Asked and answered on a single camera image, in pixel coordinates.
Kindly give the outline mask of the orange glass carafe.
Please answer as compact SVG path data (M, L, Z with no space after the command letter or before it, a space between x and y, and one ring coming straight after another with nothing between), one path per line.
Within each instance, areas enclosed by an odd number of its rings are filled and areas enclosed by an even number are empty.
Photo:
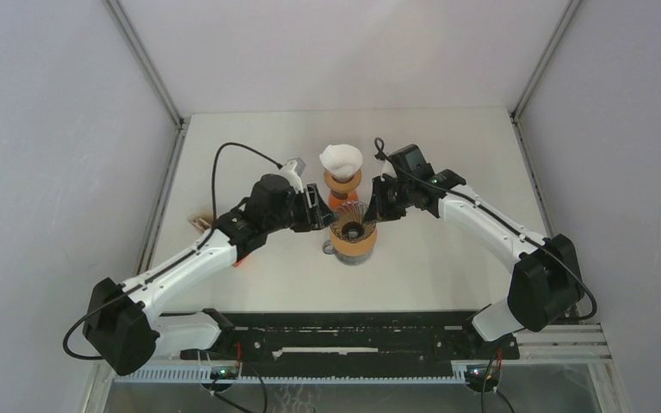
M343 203L350 201L358 201L359 197L355 190L348 193L338 193L330 191L328 198L328 206L331 210L337 210Z

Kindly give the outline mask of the white paper coffee filter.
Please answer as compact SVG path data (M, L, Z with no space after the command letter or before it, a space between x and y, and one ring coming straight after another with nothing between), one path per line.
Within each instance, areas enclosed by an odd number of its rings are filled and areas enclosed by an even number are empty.
M328 145L319 155L323 167L337 180L347 181L362 167L361 151L353 145Z

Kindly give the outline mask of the grey ribbed glass dripper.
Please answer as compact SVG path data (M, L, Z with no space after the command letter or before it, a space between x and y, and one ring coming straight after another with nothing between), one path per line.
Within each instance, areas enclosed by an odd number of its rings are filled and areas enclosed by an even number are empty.
M374 220L365 220L368 205L358 200L342 203L335 209L336 220L330 225L330 232L340 240L359 243L374 233Z

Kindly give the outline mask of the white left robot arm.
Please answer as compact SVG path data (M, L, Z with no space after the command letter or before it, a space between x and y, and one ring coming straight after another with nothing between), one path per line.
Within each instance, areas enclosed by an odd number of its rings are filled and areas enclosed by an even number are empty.
M83 336L120 376L139 370L159 352L203 348L215 359L225 358L235 345L229 330L202 311L172 323L162 315L168 302L262 248L274 232L320 231L335 219L315 184L301 188L280 174L262 176L249 196L168 261L121 283L98 282Z

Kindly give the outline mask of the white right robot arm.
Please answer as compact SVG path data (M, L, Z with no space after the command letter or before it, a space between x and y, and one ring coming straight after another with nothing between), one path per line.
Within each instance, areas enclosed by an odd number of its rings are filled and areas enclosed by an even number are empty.
M398 220L416 207L466 231L510 271L506 297L473 315L463 334L464 349L472 357L486 357L509 333L542 330L585 296L576 251L567 237L544 237L517 224L453 171L420 177L382 174L372 185L366 221Z

